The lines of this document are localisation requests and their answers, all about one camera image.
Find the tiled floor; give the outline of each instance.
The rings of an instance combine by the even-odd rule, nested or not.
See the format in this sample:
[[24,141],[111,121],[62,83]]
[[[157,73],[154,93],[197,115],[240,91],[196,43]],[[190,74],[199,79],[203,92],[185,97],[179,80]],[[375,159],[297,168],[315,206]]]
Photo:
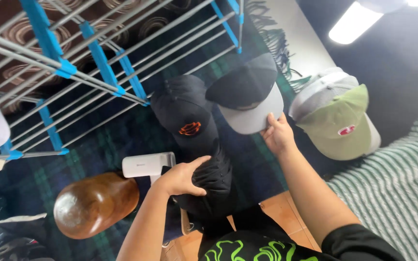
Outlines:
[[[299,216],[289,191],[263,201],[261,207],[298,245],[315,249],[316,251],[321,250]],[[228,219],[233,226],[231,216]],[[177,239],[182,246],[185,261],[197,261],[201,237],[201,233],[193,231],[189,235]]]

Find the person's hand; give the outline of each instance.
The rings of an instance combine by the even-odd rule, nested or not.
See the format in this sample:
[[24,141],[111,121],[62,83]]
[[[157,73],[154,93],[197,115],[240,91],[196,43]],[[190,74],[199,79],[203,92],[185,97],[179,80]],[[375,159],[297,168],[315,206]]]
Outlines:
[[270,126],[266,130],[261,131],[261,135],[272,153],[279,157],[289,149],[296,147],[293,130],[283,112],[278,120],[274,118],[273,113],[269,113],[267,120]]
[[177,164],[157,179],[153,186],[159,187],[159,189],[162,189],[163,192],[168,193],[170,196],[181,194],[205,196],[206,190],[194,186],[191,177],[196,168],[210,158],[210,156],[204,156],[199,157],[190,163]]

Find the orange embroidered logo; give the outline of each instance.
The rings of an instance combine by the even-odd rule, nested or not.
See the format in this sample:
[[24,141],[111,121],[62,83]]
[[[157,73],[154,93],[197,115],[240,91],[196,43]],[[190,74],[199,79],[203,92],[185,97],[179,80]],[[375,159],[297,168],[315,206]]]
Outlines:
[[199,131],[200,127],[201,127],[200,122],[189,123],[189,124],[185,125],[183,128],[181,128],[178,133],[183,134],[183,135],[192,136]]

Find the striped fabric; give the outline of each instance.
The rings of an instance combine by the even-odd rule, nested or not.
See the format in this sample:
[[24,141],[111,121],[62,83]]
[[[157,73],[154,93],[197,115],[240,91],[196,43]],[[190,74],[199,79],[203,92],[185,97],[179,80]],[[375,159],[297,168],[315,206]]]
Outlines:
[[418,261],[418,120],[408,136],[328,182],[363,225]]

